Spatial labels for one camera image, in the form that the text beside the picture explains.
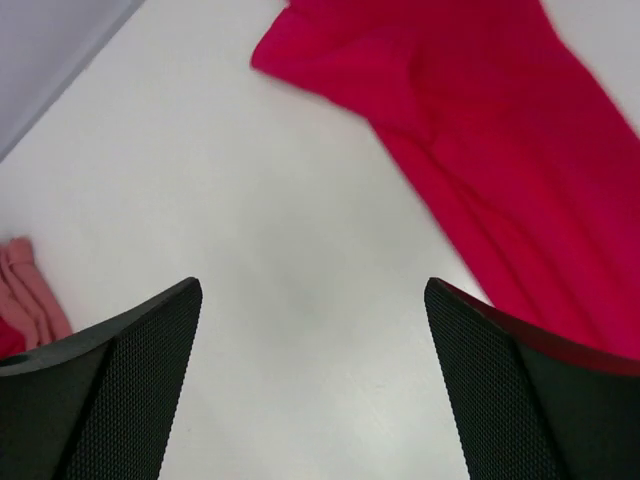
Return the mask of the magenta t shirt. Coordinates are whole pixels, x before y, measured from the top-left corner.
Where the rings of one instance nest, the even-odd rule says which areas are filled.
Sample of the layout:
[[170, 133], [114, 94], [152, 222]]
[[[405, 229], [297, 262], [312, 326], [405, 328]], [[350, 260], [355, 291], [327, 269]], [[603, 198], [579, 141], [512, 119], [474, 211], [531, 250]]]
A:
[[252, 66], [371, 125], [492, 304], [639, 354], [639, 139], [537, 1], [291, 1]]

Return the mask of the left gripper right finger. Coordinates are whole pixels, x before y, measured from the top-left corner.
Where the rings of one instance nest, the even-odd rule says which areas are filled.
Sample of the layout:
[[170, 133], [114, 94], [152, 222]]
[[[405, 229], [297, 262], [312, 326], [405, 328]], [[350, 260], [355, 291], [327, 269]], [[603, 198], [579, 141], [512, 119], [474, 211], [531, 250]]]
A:
[[636, 479], [639, 363], [439, 279], [424, 303], [472, 479]]

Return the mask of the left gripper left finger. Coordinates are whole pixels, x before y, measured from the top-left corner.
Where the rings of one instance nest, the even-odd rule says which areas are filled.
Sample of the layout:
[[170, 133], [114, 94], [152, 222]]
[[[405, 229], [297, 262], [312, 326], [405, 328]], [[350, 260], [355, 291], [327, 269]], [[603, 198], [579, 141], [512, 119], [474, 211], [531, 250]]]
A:
[[200, 282], [189, 277], [2, 360], [2, 478], [158, 478], [201, 305]]

